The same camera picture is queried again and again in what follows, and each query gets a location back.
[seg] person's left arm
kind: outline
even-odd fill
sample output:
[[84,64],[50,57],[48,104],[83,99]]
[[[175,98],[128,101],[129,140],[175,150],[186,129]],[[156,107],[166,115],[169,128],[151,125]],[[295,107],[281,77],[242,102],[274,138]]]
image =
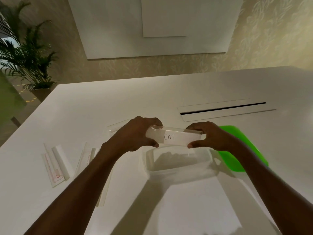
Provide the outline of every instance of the person's left arm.
[[108,175],[120,156],[141,146],[158,147],[146,138],[151,125],[162,126],[158,118],[136,117],[107,142],[97,156],[52,202],[24,235],[83,235]]

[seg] green plastic lid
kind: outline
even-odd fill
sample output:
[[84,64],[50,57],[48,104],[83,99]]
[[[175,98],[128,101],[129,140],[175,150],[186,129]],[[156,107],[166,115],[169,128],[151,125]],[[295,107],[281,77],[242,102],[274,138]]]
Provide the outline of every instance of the green plastic lid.
[[[260,153],[260,151],[252,144],[252,142],[235,126],[232,125],[225,125],[220,126],[223,130],[229,132],[233,136],[239,138],[241,141],[243,141],[245,144],[248,145],[248,147],[261,159],[262,162],[264,162],[268,166],[268,161],[263,157],[263,155]],[[219,151],[218,152],[225,164],[229,169],[232,171],[237,172],[243,172],[245,171],[240,162],[229,152],[225,151]]]

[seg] leaf pattern wallpaper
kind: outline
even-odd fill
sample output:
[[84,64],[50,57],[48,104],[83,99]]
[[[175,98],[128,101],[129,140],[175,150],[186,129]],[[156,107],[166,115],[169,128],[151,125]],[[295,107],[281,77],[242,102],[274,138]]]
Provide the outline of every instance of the leaf pattern wallpaper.
[[285,65],[313,69],[313,0],[244,0],[227,53],[98,60],[87,60],[67,0],[29,1],[26,23],[52,20],[43,37],[58,53],[50,72],[59,83]]

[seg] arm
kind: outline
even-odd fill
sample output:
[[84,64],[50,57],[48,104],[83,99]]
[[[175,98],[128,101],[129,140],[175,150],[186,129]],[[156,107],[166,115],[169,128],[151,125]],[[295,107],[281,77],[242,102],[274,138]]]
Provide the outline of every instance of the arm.
[[283,235],[312,234],[313,205],[267,167],[241,140],[211,122],[193,123],[187,129],[201,130],[204,140],[189,148],[211,147],[228,151],[241,163]]
[[162,126],[158,118],[136,117],[105,142],[85,170],[53,201],[27,230],[25,235],[84,234],[107,177],[117,161],[127,151],[141,146],[158,147],[146,138],[149,126]]

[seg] white table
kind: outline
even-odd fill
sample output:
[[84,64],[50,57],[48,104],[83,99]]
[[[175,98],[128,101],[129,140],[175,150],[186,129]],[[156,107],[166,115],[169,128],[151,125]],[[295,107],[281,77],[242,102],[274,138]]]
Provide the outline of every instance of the white table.
[[[313,202],[312,72],[276,67],[64,84],[0,148],[0,234],[23,234],[71,182],[52,189],[43,142],[105,141],[106,126],[136,115],[183,128],[190,122],[177,106],[260,97],[277,110],[211,121],[239,127],[269,166]],[[79,156],[69,158],[74,168]],[[95,209],[86,234],[110,234],[116,225],[112,234],[276,234],[245,173],[233,177],[221,163],[216,177],[161,188],[147,182],[139,157],[119,159],[105,205]]]

